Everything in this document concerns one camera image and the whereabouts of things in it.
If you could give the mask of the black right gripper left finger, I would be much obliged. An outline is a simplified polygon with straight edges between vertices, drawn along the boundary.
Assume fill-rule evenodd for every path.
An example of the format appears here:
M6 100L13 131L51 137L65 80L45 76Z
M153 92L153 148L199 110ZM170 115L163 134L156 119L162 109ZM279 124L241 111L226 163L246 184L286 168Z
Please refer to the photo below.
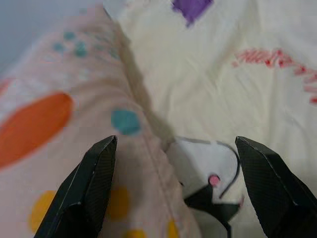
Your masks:
M35 237L98 237L110 197L116 147L116 136L109 136L85 153L60 185Z

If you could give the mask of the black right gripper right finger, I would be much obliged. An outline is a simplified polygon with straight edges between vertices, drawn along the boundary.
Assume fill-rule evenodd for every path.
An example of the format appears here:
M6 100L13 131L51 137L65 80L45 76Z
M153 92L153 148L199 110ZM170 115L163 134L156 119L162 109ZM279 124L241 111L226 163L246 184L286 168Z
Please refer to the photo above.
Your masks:
M247 192L268 238L315 238L317 199L282 158L263 144L235 140Z

